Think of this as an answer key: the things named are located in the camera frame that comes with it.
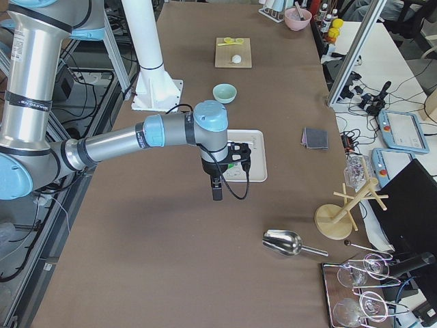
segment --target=gray cloth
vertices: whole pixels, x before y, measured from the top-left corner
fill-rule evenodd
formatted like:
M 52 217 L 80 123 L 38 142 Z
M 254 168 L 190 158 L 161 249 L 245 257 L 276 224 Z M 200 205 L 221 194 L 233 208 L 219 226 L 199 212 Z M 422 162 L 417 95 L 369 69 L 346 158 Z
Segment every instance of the gray cloth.
M 348 10 L 343 15 L 342 19 L 345 21 L 352 22 L 362 22 L 364 16 L 369 10 L 369 4 L 371 0 L 353 0 L 354 3 L 348 8 Z M 403 1 L 399 0 L 388 0 L 386 5 L 382 9 L 380 17 L 388 21 L 397 21 L 399 15 L 401 14 L 402 8 L 404 6 Z M 405 16 L 405 20 L 414 15 L 414 13 L 420 8 L 420 5 L 411 5 L 410 9 Z

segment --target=chair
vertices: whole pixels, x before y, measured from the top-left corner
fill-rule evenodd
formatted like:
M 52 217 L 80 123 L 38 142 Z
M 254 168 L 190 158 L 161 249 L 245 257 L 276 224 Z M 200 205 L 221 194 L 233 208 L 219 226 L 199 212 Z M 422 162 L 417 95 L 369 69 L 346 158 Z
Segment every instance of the chair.
M 437 0 L 403 0 L 404 6 L 402 8 L 401 14 L 397 20 L 385 20 L 384 26 L 387 31 L 394 34 L 399 34 L 405 39 L 416 38 L 422 30 L 423 22 L 425 20 L 430 23 L 435 23 L 437 21 Z M 422 5 L 414 15 L 405 20 L 408 9 L 413 4 Z
M 437 40 L 437 36 L 429 36 L 427 39 Z M 437 60 L 429 59 L 427 56 L 436 50 L 437 46 L 433 46 L 424 52 L 420 59 L 406 61 L 423 91 L 428 96 L 437 88 Z

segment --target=white desk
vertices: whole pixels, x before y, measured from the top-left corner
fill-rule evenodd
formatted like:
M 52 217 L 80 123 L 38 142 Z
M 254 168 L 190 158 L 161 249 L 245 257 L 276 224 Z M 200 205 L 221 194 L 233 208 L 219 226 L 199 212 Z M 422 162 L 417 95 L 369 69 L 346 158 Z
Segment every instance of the white desk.
M 346 54 L 348 52 L 359 26 L 360 23 L 345 22 L 341 29 L 341 35 L 337 40 L 335 52 L 341 54 Z M 377 23 L 373 28 L 372 33 L 370 34 L 366 44 L 363 47 L 363 50 L 361 51 L 361 57 L 363 60 L 362 64 L 360 66 L 355 66 L 353 71 L 359 73 L 363 77 L 361 81 L 367 87 L 377 90 L 371 90 L 362 86 L 365 93 L 378 94 L 385 82 L 391 81 L 391 87 L 389 88 L 388 92 L 393 93 L 394 96 L 402 97 L 403 99 L 408 99 L 414 102 L 397 101 L 400 99 L 394 97 L 393 95 L 388 95 L 385 98 L 385 101 L 388 104 L 386 105 L 385 109 L 400 112 L 410 112 L 418 111 L 423 108 L 422 104 L 425 102 L 426 96 L 422 92 L 417 80 L 413 77 L 413 73 L 409 69 L 383 24 Z M 348 113 L 348 108 L 351 107 L 352 110 L 357 111 L 355 113 L 365 115 L 364 111 L 358 111 L 358 107 L 352 108 L 354 104 L 361 102 L 361 97 L 355 96 L 351 101 L 342 100 L 342 102 L 343 103 L 337 103 L 333 106 L 337 117 L 340 118 L 337 119 L 339 130 L 342 132 L 358 128 L 361 130 L 361 135 L 373 137 L 373 131 L 370 131 L 367 128 L 367 118 L 365 116 L 350 115 Z M 423 122 L 420 118 L 420 115 L 417 116 L 419 121 Z M 424 133 L 437 132 L 437 126 L 424 124 L 421 126 Z M 365 138 L 360 138 L 359 141 L 362 143 L 371 142 L 371 140 Z M 437 136 L 427 137 L 427 142 L 430 148 L 430 153 L 416 154 L 416 157 L 431 175 L 436 175 Z M 377 147 L 386 148 L 386 145 L 384 144 L 379 132 L 378 137 L 373 143 L 359 146 L 358 151 L 361 154 L 370 156 L 372 149 Z M 363 203 L 367 209 L 365 224 L 369 240 L 375 246 L 381 245 L 381 248 L 383 248 L 383 238 L 380 234 L 379 223 L 377 222 L 369 204 L 367 202 Z M 419 293 L 419 295 L 403 299 L 402 303 L 414 309 L 416 306 L 421 304 L 423 300 L 423 295 Z M 406 322 L 405 325 L 402 325 L 402 327 L 409 327 L 414 320 L 414 316 L 411 314 L 411 316 L 405 316 L 403 319 L 406 320 Z

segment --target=metal scoop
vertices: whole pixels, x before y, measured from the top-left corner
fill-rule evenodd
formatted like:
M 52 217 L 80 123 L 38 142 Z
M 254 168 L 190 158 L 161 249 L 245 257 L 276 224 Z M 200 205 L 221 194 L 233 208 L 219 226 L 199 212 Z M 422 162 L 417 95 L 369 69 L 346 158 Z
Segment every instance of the metal scoop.
M 294 231 L 289 230 L 267 230 L 262 243 L 286 256 L 298 255 L 300 251 L 329 256 L 327 251 L 302 245 L 301 237 Z

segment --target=mint green bowl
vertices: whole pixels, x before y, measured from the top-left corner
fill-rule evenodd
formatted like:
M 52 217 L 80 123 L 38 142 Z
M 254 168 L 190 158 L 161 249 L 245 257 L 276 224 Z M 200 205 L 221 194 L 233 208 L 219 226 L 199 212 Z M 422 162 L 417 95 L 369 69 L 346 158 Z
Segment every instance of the mint green bowl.
M 218 84 L 212 89 L 214 99 L 222 104 L 229 104 L 237 96 L 237 89 L 227 83 Z

